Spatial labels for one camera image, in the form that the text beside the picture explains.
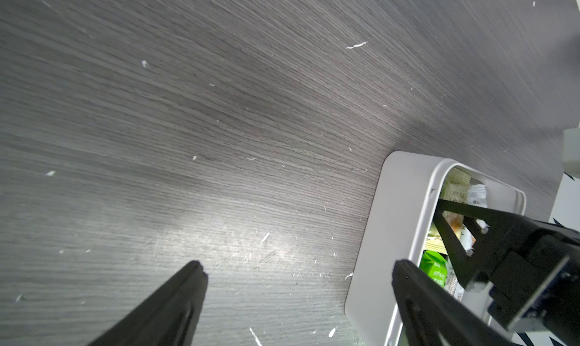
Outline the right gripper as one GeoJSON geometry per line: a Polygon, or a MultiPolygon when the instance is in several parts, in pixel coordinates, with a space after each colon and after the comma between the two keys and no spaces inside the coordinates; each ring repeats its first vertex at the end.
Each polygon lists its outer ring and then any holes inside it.
{"type": "Polygon", "coordinates": [[[487,286],[491,317],[510,333],[549,331],[563,344],[579,343],[579,232],[559,223],[450,200],[433,215],[460,285],[487,286]],[[444,214],[463,217],[476,239],[465,249],[444,214]]]}

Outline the cream cookie packet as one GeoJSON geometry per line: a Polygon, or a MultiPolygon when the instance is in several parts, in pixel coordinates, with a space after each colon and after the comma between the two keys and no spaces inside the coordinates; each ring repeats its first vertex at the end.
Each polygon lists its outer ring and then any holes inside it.
{"type": "MultiPolygon", "coordinates": [[[[443,187],[440,192],[440,199],[448,200],[451,202],[466,203],[470,187],[471,176],[464,170],[458,167],[454,167],[449,171],[443,181],[443,187]]],[[[443,212],[443,217],[452,228],[456,237],[461,240],[462,231],[465,229],[463,225],[464,216],[451,212],[443,212]]],[[[427,233],[427,240],[424,249],[447,255],[447,250],[444,246],[443,239],[440,236],[435,223],[430,226],[430,230],[427,233]]]]}

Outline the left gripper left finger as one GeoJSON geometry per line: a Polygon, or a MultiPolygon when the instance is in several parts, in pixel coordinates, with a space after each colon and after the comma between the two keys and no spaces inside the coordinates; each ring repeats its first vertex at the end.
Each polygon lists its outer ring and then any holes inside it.
{"type": "Polygon", "coordinates": [[[91,344],[191,345],[207,288],[208,275],[191,261],[91,344]]]}

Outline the white storage box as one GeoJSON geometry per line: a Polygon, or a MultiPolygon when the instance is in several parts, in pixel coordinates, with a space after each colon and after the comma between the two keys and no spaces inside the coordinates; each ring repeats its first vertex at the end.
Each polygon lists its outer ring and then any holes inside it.
{"type": "Polygon", "coordinates": [[[490,209],[522,215],[522,190],[456,160],[395,151],[382,166],[345,303],[367,345],[396,345],[403,327],[392,288],[394,264],[421,260],[444,179],[463,169],[487,189],[490,209]]]}

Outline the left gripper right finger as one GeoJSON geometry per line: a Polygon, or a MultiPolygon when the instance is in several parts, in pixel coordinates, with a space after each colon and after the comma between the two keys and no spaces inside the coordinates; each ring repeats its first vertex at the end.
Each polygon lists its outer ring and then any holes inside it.
{"type": "Polygon", "coordinates": [[[392,287],[410,345],[510,345],[409,260],[394,264],[392,287]]]}

